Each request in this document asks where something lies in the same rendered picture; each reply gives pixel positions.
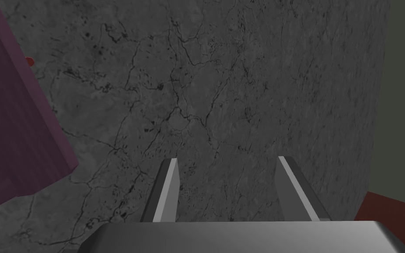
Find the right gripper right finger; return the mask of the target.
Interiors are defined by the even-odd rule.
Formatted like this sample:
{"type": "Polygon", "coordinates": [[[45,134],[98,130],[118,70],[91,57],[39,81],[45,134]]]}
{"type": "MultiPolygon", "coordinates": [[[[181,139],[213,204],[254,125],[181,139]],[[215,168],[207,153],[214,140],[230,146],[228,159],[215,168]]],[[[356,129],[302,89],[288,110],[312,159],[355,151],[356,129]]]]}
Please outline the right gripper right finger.
{"type": "Polygon", "coordinates": [[[285,221],[331,220],[293,157],[277,158],[274,180],[285,221]]]}

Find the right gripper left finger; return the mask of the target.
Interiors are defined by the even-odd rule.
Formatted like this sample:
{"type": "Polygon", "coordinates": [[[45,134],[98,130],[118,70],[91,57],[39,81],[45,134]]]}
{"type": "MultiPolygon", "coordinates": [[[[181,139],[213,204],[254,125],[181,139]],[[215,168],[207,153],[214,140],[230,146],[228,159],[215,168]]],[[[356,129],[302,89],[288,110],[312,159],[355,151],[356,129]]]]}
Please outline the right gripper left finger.
{"type": "Polygon", "coordinates": [[[176,158],[161,162],[140,222],[175,222],[180,189],[176,158]]]}

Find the purple cabinet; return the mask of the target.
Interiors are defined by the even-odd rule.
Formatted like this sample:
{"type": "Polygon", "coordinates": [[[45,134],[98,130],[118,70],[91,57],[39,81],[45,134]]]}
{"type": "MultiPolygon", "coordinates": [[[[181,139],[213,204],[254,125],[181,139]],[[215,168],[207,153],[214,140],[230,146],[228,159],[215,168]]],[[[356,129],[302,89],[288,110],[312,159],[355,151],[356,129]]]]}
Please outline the purple cabinet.
{"type": "Polygon", "coordinates": [[[0,205],[37,193],[78,164],[0,9],[0,205]]]}

